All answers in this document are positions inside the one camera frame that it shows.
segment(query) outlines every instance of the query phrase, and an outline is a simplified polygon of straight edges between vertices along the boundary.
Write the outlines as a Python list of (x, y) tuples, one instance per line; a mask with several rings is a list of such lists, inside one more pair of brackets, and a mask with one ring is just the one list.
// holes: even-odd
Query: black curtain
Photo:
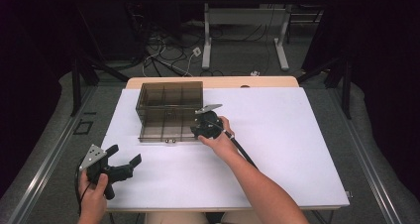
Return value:
[(302, 68), (335, 56), (353, 62), (373, 136), (399, 179), (420, 200), (420, 5), (369, 0), (327, 8)]
[(0, 33), (2, 196), (53, 114), (70, 59), (46, 0), (0, 0)]

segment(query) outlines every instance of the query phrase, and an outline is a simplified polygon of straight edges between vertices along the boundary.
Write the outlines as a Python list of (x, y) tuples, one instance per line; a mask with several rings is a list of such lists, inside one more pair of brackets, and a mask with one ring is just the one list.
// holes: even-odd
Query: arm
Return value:
[[(233, 134), (229, 121), (224, 117), (220, 118), (224, 129)], [(212, 148), (229, 166), (262, 223), (308, 223), (287, 192), (249, 164), (224, 133), (214, 140), (202, 136), (198, 139)]]
[(98, 184), (95, 187), (94, 184), (88, 181), (86, 170), (82, 172), (79, 184), (79, 193), (82, 197), (79, 224), (100, 223), (107, 205), (104, 196), (107, 183), (108, 176), (105, 173), (101, 173)]

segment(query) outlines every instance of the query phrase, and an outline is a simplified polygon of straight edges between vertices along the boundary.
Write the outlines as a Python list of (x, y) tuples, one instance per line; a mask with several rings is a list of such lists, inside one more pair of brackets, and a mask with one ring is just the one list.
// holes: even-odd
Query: white tabletop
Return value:
[[(121, 166), (137, 154), (134, 177), (113, 184), (109, 211), (235, 210), (251, 208), (229, 168), (200, 142), (138, 140), (138, 89), (122, 91), (102, 144), (118, 144), (109, 164)], [(314, 114), (302, 88), (204, 89), (204, 104), (222, 103), (237, 141), (257, 167), (280, 184), (302, 209), (349, 205)]]

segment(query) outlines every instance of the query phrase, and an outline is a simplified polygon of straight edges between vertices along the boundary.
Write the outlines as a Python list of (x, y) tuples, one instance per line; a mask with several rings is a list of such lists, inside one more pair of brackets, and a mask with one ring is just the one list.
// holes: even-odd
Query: desk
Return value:
[(286, 5), (284, 9), (211, 9), (207, 3), (204, 4), (205, 42), (202, 68), (208, 69), (210, 67), (211, 24), (266, 24), (281, 26), (279, 37), (274, 39), (274, 45), (281, 69), (288, 70), (289, 66), (284, 53), (283, 41), (290, 18), (290, 12), (291, 5)]
[[(119, 145), (120, 151), (109, 160), (112, 166), (124, 165), (138, 153), (143, 161), (134, 177), (113, 184), (116, 197), (108, 202), (108, 211), (250, 209), (232, 172), (200, 142), (139, 142), (141, 123), (135, 107), (143, 79), (175, 78), (133, 78), (123, 89), (102, 149)], [(216, 112), (230, 119), (238, 142), (302, 209), (349, 205), (306, 94), (292, 77), (268, 77), (267, 87), (265, 77), (176, 80), (191, 79), (203, 81), (204, 104), (223, 104)], [(244, 84), (258, 87), (239, 88)]]

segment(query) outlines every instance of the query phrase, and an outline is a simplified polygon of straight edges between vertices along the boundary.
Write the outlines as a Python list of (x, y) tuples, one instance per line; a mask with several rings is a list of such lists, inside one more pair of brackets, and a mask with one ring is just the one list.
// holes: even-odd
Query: hand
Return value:
[(78, 223), (99, 223), (105, 214), (107, 206), (104, 196), (105, 187), (108, 184), (108, 175), (101, 173), (98, 184), (88, 181), (86, 170), (81, 174), (79, 193), (81, 200), (81, 213)]
[[(230, 134), (235, 135), (229, 125), (229, 120), (223, 116), (220, 116), (219, 118), (223, 122), (223, 128)], [(214, 153), (223, 161), (227, 161), (231, 156), (239, 154), (238, 149), (225, 133), (221, 133), (216, 139), (207, 139), (203, 136), (198, 136), (198, 140), (213, 149)]]

